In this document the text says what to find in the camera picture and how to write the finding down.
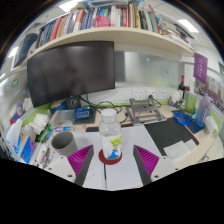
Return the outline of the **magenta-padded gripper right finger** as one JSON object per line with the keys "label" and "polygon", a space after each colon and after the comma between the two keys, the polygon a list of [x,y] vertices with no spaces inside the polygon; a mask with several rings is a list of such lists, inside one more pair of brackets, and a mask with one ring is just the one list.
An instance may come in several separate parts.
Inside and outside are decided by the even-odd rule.
{"label": "magenta-padded gripper right finger", "polygon": [[179,170],[167,156],[158,157],[137,145],[133,147],[133,156],[143,185],[157,181]]}

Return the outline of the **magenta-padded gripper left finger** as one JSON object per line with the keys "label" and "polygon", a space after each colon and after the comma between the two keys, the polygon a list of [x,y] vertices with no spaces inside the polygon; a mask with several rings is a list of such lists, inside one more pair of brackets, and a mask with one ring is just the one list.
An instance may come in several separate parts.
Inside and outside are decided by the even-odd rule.
{"label": "magenta-padded gripper left finger", "polygon": [[93,146],[87,146],[68,157],[58,157],[50,163],[46,171],[78,186],[82,186],[85,182],[93,155]]}

